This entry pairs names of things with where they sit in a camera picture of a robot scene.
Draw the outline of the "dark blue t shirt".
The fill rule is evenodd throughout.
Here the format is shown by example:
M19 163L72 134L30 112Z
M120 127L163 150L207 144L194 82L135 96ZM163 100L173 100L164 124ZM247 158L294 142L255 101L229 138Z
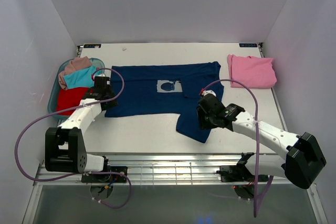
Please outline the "dark blue t shirt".
M196 108L200 91L208 84L221 99L224 87L218 82L221 65L215 62L166 66L113 67L111 84L121 91L117 106L105 112L107 118L147 114L179 114L176 131L205 143L210 130L202 130Z

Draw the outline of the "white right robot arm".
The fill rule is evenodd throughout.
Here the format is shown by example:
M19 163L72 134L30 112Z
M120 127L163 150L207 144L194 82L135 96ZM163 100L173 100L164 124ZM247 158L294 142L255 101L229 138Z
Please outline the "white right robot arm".
M220 169L225 181L246 182L258 174L264 181L271 176L283 177L301 189L308 189L327 163L312 134L297 135L258 122L244 108L233 103L224 106L208 91L201 94L197 116L202 130L228 129L276 153L276 156L243 153L236 165Z

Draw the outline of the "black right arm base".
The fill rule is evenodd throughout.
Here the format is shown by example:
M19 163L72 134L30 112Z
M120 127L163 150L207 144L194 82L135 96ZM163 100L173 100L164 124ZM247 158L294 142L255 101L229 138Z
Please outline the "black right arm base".
M220 175L221 182L254 182L255 176L244 167L237 165L220 166L216 174Z

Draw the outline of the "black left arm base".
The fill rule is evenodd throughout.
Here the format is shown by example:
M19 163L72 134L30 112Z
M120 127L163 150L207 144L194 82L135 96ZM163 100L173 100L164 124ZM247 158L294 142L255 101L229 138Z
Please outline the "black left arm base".
M127 166L110 166L107 165L106 168L104 168L103 172L115 172L127 175L128 174L128 167ZM126 183L127 180L117 174L103 174L103 175L82 175L81 177L82 183Z

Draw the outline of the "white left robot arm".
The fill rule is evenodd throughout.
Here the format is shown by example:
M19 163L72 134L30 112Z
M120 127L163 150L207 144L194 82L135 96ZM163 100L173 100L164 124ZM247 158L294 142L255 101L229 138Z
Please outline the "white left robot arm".
M58 127L45 134L45 167L49 172L88 173L105 182L111 177L111 168L104 156L88 154L83 135L95 118L103 111L116 106L110 78L99 75L94 86L80 100L80 108Z

